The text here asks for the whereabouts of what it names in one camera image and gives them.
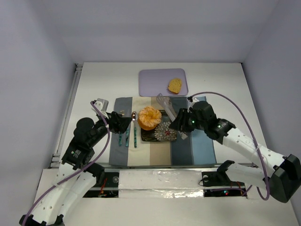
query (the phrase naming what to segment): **striped cloth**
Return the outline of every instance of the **striped cloth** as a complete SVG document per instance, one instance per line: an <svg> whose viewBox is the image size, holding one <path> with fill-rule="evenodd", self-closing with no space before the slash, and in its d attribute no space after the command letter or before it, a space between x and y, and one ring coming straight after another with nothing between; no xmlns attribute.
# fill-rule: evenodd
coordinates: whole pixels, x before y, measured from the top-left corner
<svg viewBox="0 0 301 226"><path fill-rule="evenodd" d="M175 112L187 108L186 97L171 97ZM155 97L121 97L117 98L114 111L123 110L130 117L133 111L139 112L146 106L163 109ZM201 130L188 134L182 140L177 134L173 142L145 142L141 140L141 128L137 124L137 148L134 148L134 127L129 128L129 147L125 146L126 135L122 136L122 146L119 146L119 134L112 134L109 164L117 166L170 166L170 165L204 165L215 164L213 141Z"/></svg>

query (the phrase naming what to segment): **slice of bread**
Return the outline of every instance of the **slice of bread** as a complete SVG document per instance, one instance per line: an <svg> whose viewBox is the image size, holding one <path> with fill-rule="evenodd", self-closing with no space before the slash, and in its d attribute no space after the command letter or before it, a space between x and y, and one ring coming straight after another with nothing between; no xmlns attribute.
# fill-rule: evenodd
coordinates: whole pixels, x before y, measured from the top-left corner
<svg viewBox="0 0 301 226"><path fill-rule="evenodd" d="M178 94L181 90L181 86L182 86L182 80L181 79L178 79L178 78L172 79L169 82L168 90L171 91L174 94Z"/></svg>

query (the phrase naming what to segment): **lavender tray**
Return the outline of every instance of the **lavender tray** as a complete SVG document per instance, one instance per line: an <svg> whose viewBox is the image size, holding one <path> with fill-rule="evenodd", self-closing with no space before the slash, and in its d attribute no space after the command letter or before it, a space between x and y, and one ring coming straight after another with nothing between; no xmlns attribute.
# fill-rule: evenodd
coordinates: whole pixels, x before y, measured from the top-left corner
<svg viewBox="0 0 301 226"><path fill-rule="evenodd" d="M172 79L182 80L182 88L179 94L171 93L167 87ZM188 85L185 71L175 69L152 69L139 72L139 95L142 97L156 97L159 93L163 96L186 96Z"/></svg>

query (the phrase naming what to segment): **transparent plastic tongs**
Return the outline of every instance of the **transparent plastic tongs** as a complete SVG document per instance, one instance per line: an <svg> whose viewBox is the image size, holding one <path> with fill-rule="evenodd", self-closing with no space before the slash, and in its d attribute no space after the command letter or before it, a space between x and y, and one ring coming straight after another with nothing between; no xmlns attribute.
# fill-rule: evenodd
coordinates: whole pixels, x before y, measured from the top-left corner
<svg viewBox="0 0 301 226"><path fill-rule="evenodd" d="M177 117L177 114L175 113L173 106L171 104L170 98L169 97L164 97L161 93L156 97L157 102L164 108L166 114L170 118L171 121L174 121ZM188 136L183 133L179 132L181 135L181 138L184 140Z"/></svg>

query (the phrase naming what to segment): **gray wall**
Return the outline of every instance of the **gray wall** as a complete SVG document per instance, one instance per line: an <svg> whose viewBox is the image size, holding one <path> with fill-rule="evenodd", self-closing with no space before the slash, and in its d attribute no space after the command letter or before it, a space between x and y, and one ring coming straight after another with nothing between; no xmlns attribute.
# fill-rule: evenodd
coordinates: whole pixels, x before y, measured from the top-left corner
<svg viewBox="0 0 301 226"><path fill-rule="evenodd" d="M16 226L49 165L74 64L41 1L0 6L0 225Z"/></svg>
<svg viewBox="0 0 301 226"><path fill-rule="evenodd" d="M278 0L43 0L76 62L243 62Z"/></svg>
<svg viewBox="0 0 301 226"><path fill-rule="evenodd" d="M243 63L269 148L301 158L301 1L280 1ZM301 189L293 206L301 223Z"/></svg>

